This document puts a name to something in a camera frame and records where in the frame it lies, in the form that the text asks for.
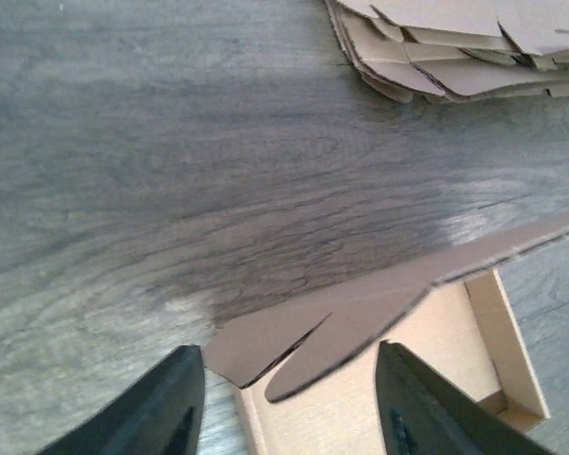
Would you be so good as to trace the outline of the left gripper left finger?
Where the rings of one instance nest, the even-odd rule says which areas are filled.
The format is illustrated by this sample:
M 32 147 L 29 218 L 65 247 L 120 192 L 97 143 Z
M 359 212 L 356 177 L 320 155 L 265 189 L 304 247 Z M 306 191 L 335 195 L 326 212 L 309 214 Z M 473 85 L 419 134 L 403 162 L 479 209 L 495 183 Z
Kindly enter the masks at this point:
M 105 408 L 40 452 L 193 455 L 204 402 L 201 350 L 182 345 Z

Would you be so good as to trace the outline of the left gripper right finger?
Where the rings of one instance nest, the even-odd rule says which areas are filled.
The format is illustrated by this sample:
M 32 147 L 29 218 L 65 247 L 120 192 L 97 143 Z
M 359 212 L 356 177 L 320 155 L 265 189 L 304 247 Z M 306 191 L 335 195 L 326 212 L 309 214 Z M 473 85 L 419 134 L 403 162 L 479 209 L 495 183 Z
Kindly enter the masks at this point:
M 480 408 L 400 343 L 379 343 L 375 386 L 388 454 L 551 452 Z

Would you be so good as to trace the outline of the cardboard box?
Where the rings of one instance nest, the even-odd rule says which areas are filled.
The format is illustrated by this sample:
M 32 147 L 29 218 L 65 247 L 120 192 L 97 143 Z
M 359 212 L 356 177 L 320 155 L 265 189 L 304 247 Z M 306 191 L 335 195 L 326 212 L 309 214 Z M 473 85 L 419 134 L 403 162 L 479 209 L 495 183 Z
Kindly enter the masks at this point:
M 549 408 L 498 273 L 569 212 L 226 323 L 203 348 L 253 454 L 530 454 Z

